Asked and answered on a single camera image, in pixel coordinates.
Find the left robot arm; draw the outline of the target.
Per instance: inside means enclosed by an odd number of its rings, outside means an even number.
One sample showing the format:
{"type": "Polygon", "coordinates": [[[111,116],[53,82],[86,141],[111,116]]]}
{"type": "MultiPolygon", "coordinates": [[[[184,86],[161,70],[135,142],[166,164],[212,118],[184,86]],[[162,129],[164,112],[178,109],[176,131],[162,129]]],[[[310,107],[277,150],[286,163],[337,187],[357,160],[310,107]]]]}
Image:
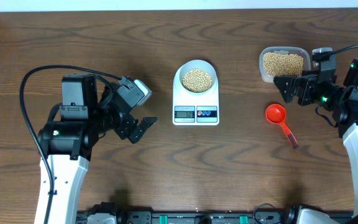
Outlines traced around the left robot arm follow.
{"type": "Polygon", "coordinates": [[[36,223],[74,223],[82,183],[93,146],[108,131],[137,143],[156,117],[135,119],[151,90],[140,80],[122,77],[110,83],[90,73],[62,78],[62,103],[53,107],[38,140],[47,159],[40,166],[36,223]]]}

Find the red measuring scoop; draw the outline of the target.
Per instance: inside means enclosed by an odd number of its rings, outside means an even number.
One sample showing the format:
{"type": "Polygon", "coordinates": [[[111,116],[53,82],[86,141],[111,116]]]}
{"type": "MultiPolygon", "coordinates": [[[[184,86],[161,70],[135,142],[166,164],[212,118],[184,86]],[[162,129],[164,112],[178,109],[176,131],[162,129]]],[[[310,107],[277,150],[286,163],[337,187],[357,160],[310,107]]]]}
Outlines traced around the red measuring scoop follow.
{"type": "Polygon", "coordinates": [[[292,131],[290,130],[290,128],[285,122],[287,117],[287,112],[282,105],[278,103],[273,103],[269,105],[265,110],[264,116],[269,123],[277,124],[281,127],[288,141],[290,142],[290,144],[294,149],[299,147],[296,138],[294,137],[292,131]]]}

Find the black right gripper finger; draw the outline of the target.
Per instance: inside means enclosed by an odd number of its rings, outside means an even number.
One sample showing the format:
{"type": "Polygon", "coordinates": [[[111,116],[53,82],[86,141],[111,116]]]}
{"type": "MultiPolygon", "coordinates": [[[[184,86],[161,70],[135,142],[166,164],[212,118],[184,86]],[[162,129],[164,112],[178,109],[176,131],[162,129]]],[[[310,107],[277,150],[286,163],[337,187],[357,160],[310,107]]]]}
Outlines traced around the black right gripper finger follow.
{"type": "Polygon", "coordinates": [[[273,78],[274,85],[278,88],[284,102],[291,103],[298,92],[300,77],[282,75],[273,78]]]}
{"type": "Polygon", "coordinates": [[[314,89],[316,87],[317,76],[298,77],[295,81],[297,84],[297,97],[300,106],[311,105],[315,103],[314,89]]]}

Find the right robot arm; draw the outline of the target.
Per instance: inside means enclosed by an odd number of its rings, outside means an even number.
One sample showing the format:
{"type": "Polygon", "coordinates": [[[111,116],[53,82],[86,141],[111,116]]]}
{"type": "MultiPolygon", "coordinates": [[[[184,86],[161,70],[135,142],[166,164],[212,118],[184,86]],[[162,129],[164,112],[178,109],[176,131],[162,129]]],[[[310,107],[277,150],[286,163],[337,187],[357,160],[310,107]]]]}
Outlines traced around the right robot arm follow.
{"type": "Polygon", "coordinates": [[[351,165],[355,206],[350,223],[358,223],[358,58],[352,61],[342,86],[335,83],[334,77],[333,72],[327,72],[321,65],[300,77],[277,76],[273,83],[284,102],[289,103],[297,96],[301,106],[316,103],[332,113],[329,122],[337,128],[351,165]]]}

